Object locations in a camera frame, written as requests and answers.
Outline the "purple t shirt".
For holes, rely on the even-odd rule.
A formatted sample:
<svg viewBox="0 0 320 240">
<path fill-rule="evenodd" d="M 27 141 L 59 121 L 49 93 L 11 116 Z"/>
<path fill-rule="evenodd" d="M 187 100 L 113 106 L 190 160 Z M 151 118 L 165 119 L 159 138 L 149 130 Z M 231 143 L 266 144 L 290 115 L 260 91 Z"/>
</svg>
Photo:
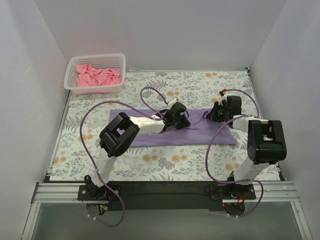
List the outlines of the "purple t shirt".
<svg viewBox="0 0 320 240">
<path fill-rule="evenodd" d="M 208 145 L 212 137 L 222 126 L 222 122 L 210 121 L 203 118 L 203 114 L 209 109 L 188 110 L 191 128 L 181 130 L 173 129 L 165 133 L 142 134 L 135 137 L 131 148 L 135 147 L 163 147 L 163 146 L 193 146 Z M 132 109 L 112 109 L 109 113 L 109 122 L 120 112 L 126 113 L 130 117 L 141 117 Z M 224 127 L 216 136 L 213 144 L 235 145 L 236 138 L 232 135 L 229 127 Z"/>
</svg>

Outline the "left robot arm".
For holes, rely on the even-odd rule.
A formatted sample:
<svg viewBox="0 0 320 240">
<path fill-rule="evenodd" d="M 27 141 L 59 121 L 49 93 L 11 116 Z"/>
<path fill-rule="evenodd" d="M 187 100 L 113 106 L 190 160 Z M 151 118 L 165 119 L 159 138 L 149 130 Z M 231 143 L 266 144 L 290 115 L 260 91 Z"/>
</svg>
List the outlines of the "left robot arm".
<svg viewBox="0 0 320 240">
<path fill-rule="evenodd" d="M 167 108 L 148 116 L 136 110 L 142 117 L 129 116 L 125 112 L 116 115 L 99 134 L 100 152 L 94 160 L 87 148 L 83 135 L 80 134 L 85 151 L 91 159 L 95 173 L 86 175 L 84 182 L 87 192 L 95 200 L 102 200 L 107 195 L 106 184 L 117 158 L 123 155 L 139 135 L 163 134 L 171 130 L 189 127 L 187 108 L 176 98 L 170 100 Z"/>
</svg>

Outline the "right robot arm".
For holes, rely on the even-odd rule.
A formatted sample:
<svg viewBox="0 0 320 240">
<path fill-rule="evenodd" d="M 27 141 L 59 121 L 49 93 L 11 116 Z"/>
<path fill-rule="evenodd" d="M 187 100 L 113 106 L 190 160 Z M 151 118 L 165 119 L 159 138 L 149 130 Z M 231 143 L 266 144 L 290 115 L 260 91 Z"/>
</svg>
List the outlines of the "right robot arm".
<svg viewBox="0 0 320 240">
<path fill-rule="evenodd" d="M 226 94 L 215 102 L 206 119 L 222 124 L 214 137 L 228 127 L 247 134 L 246 159 L 227 180 L 216 179 L 209 185 L 210 197 L 213 200 L 254 200 L 256 177 L 287 156 L 281 121 L 242 114 L 241 97 Z"/>
</svg>

